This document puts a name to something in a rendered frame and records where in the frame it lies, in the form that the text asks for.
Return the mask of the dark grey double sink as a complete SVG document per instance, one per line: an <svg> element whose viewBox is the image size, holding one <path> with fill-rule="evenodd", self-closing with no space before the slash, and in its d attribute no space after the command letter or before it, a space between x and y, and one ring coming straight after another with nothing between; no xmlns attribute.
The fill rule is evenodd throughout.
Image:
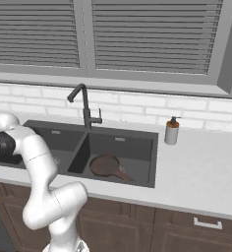
<svg viewBox="0 0 232 252"><path fill-rule="evenodd" d="M131 177L131 185L152 188L155 183L158 135L143 131L29 120L40 135L62 175L96 180L89 164L98 155L113 155Z"/></svg>

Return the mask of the black sink tap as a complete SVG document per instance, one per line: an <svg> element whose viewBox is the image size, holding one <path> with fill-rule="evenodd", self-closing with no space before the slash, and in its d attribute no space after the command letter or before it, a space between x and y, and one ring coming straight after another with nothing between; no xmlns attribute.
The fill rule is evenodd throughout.
<svg viewBox="0 0 232 252"><path fill-rule="evenodd" d="M74 98L77 96L78 93L83 94L83 103L84 103L84 108L83 108L83 116L84 116L84 124L85 128L90 130L91 125L93 123L101 124L102 123L102 116L99 115L98 117L92 117L90 115L90 109L88 106L88 98L87 98L87 87L85 84L78 84L67 96L67 100L70 103L74 102Z"/></svg>

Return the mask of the brown frying pan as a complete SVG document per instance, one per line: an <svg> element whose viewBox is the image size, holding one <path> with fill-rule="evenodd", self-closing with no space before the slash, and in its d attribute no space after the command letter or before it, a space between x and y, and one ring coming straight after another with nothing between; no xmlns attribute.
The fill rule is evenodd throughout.
<svg viewBox="0 0 232 252"><path fill-rule="evenodd" d="M89 163L89 168L97 176L116 176L122 180L132 180L129 175L120 170L120 162L113 155L99 155L94 157Z"/></svg>

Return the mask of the grey soap dispenser bottle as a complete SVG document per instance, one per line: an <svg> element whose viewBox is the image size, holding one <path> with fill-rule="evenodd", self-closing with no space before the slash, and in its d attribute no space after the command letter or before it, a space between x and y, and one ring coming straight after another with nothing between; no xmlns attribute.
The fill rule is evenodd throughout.
<svg viewBox="0 0 232 252"><path fill-rule="evenodd" d="M176 116L172 116L171 119L166 123L164 143L167 145L175 145L177 143L179 122Z"/></svg>

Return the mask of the brown false drawer panel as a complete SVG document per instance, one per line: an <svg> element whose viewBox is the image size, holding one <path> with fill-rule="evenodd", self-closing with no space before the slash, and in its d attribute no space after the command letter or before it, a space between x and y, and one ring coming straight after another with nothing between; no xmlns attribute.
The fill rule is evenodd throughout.
<svg viewBox="0 0 232 252"><path fill-rule="evenodd" d="M152 207L97 198L89 198L85 204L85 209L95 213L128 218L148 224L153 224L155 214L155 209Z"/></svg>

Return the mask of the grey window with blinds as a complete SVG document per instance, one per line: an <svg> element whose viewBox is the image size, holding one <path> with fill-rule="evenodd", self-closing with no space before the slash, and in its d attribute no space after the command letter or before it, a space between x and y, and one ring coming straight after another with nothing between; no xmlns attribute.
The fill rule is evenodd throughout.
<svg viewBox="0 0 232 252"><path fill-rule="evenodd" d="M232 98L232 0L0 0L0 82Z"/></svg>

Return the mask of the brown cupboard door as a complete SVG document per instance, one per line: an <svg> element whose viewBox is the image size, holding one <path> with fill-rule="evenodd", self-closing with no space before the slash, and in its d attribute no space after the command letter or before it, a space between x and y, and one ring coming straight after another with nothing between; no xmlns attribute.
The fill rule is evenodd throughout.
<svg viewBox="0 0 232 252"><path fill-rule="evenodd" d="M150 252L232 252L232 237L155 226Z"/></svg>
<svg viewBox="0 0 232 252"><path fill-rule="evenodd" d="M79 214L82 239L90 252L149 252L152 226L90 211Z"/></svg>
<svg viewBox="0 0 232 252"><path fill-rule="evenodd" d="M0 218L10 235L17 252L42 252L50 242L48 229L29 229L23 221L27 199L14 196L0 198Z"/></svg>

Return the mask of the brown cupboard drawer front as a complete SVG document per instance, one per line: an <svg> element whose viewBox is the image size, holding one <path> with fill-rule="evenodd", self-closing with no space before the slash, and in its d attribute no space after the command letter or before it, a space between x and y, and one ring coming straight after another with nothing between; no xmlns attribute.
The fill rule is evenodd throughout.
<svg viewBox="0 0 232 252"><path fill-rule="evenodd" d="M222 222L222 229L212 229L201 226L195 226L193 217L197 217L199 221L217 223L217 221ZM181 227L189 228L197 231L205 231L209 233L220 233L232 236L232 220L221 219L216 217L197 215L185 212L156 209L155 210L155 221L156 225L164 225L171 227Z"/></svg>

